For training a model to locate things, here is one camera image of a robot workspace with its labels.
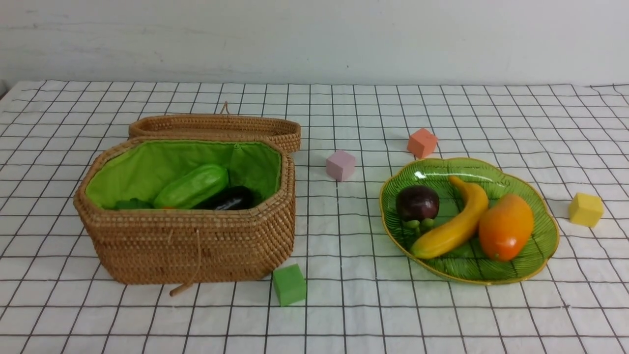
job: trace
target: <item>green glass dish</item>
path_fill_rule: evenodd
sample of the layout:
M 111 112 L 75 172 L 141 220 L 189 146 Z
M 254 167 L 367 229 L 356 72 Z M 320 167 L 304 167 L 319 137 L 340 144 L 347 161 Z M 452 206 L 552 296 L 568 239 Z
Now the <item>green glass dish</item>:
M 430 260 L 415 258 L 409 252 L 417 236 L 402 226 L 396 212 L 398 192 L 411 185 L 433 188 L 440 199 L 434 226 L 438 227 L 464 207 L 459 191 L 448 182 L 448 176 L 453 174 L 464 181 L 481 185 L 487 193 L 490 207 L 506 193 L 517 194 L 526 200 L 533 210 L 535 225 L 531 238 L 516 258 L 510 262 L 490 260 L 483 253 L 476 235 L 461 247 Z M 476 159 L 429 158 L 407 164 L 382 186 L 380 210 L 384 229 L 406 256 L 434 274 L 460 282 L 483 285 L 521 282 L 542 271 L 559 246 L 559 227 L 539 192 L 523 180 Z

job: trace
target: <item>toy fruit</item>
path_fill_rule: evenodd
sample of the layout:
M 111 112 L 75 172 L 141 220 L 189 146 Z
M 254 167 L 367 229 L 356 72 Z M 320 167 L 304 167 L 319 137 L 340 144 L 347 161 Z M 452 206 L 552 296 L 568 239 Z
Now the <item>toy fruit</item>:
M 409 186 L 399 191 L 395 208 L 405 222 L 434 219 L 439 213 L 439 195 L 428 186 Z
M 452 220 L 428 231 L 413 243 L 410 251 L 417 258 L 439 257 L 461 246 L 474 235 L 481 215 L 489 208 L 487 193 L 480 185 L 456 176 L 450 176 L 448 180 L 461 193 L 465 207 Z
M 227 169 L 204 164 L 167 185 L 153 201 L 155 208 L 191 209 L 227 187 Z
M 533 211 L 524 199 L 516 194 L 505 194 L 479 221 L 481 248 L 492 260 L 510 261 L 524 248 L 533 233 L 533 225 Z

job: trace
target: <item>basket loop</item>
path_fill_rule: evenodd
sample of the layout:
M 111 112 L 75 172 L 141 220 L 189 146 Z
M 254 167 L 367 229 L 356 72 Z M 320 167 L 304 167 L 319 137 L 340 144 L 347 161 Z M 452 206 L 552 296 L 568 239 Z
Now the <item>basket loop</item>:
M 224 111 L 227 112 L 227 115 L 231 115 L 230 109 L 227 108 L 227 101 L 225 101 L 225 103 L 223 103 L 223 107 L 221 108 L 221 113 L 219 113 L 219 114 L 223 114 Z
M 194 274 L 190 277 L 190 280 L 188 280 L 186 283 L 183 283 L 180 286 L 170 291 L 171 297 L 177 296 L 181 294 L 182 292 L 186 291 L 187 289 L 189 289 L 192 286 L 192 281 L 194 280 L 196 275 L 199 273 L 199 270 L 201 269 L 201 236 L 199 235 L 199 229 L 195 229 L 194 232 L 197 235 L 197 268 L 194 271 Z

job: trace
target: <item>basket lid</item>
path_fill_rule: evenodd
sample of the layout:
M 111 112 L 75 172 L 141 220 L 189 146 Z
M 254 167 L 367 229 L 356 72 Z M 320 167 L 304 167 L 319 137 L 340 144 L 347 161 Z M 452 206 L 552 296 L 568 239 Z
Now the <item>basket lid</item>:
M 286 152 L 301 148 L 301 126 L 286 119 L 232 115 L 225 102 L 219 114 L 174 114 L 145 117 L 129 125 L 129 138 L 140 136 L 265 138 Z

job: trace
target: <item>woven rattan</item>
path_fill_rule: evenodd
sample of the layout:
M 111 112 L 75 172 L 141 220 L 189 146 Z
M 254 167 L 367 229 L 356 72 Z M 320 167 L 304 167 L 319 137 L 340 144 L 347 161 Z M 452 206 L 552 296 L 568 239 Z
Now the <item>woven rattan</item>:
M 295 152 L 301 147 L 301 126 L 298 123 L 278 118 L 231 115 L 227 102 L 219 114 L 151 116 L 129 125 L 129 138 L 173 135 L 211 138 L 266 137 L 286 152 Z
M 148 140 L 259 141 L 281 154 L 277 193 L 248 210 L 105 210 L 86 195 L 110 160 Z M 104 268 L 124 284 L 182 285 L 258 280 L 288 259 L 294 246 L 295 173 L 290 155 L 263 137 L 136 137 L 96 158 L 74 206 Z

